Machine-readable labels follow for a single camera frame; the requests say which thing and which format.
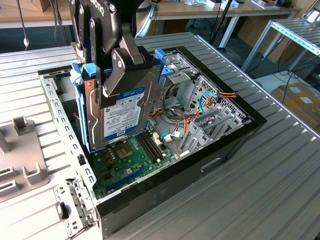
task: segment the hard drive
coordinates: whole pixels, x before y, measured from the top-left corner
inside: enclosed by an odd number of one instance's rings
[[[92,71],[95,67],[91,65],[89,63],[83,67],[90,76],[95,74]],[[82,113],[80,124],[83,144],[89,152],[145,130],[161,69],[161,64],[155,64],[134,89],[117,95],[115,104],[105,108],[100,108],[97,102],[101,88],[97,86],[95,78],[83,80],[80,72],[71,76],[77,88],[78,111]]]

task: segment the motherboard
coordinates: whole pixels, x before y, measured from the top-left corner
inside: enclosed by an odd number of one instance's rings
[[[110,144],[89,156],[97,179],[93,186],[96,199],[104,198],[175,160],[171,150],[155,140],[154,133],[153,128],[148,127],[137,136]]]

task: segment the metal bracket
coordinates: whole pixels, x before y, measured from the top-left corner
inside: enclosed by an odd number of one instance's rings
[[[65,206],[62,209],[59,207],[61,205],[57,205],[57,213],[61,220],[63,216],[67,216],[63,223],[69,237],[75,236],[97,221],[94,204],[81,179],[66,180],[53,191],[57,202]]]

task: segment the aluminum work surface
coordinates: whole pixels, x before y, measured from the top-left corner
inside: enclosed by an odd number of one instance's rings
[[[320,54],[320,26],[304,18],[273,20],[271,27],[315,55]]]
[[[109,239],[314,239],[320,232],[319,137],[199,37],[186,32],[136,42],[149,51],[186,47],[267,123],[234,158]],[[75,61],[71,47],[0,55],[0,124],[20,115],[35,122],[50,177],[49,184],[0,204],[2,236],[67,239],[52,188],[74,172],[37,70]],[[98,239],[98,228],[75,239]]]

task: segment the metal table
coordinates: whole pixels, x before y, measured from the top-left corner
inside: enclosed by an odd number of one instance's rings
[[[261,36],[250,52],[249,56],[245,60],[241,70],[246,71],[250,66],[252,60],[260,49],[261,44],[264,42],[268,36],[271,29],[278,31],[277,35],[267,48],[264,56],[267,57],[268,54],[274,49],[278,44],[280,37],[282,35],[288,37],[289,39],[295,41],[297,44],[304,48],[303,52],[299,57],[292,63],[289,70],[292,70],[301,58],[306,54],[307,51],[312,52],[315,55],[320,55],[320,26],[308,22],[304,18],[296,19],[281,19],[281,20],[270,20],[265,29],[263,30]]]
[[[136,42],[147,50],[185,46],[268,122],[233,159],[110,239],[314,239],[320,229],[320,136],[201,37],[186,32]],[[2,236],[67,238],[52,188],[73,170],[37,70],[74,61],[70,47],[0,55],[0,124],[21,114],[36,122],[51,178],[48,185],[0,204]],[[76,239],[98,237],[92,227]]]

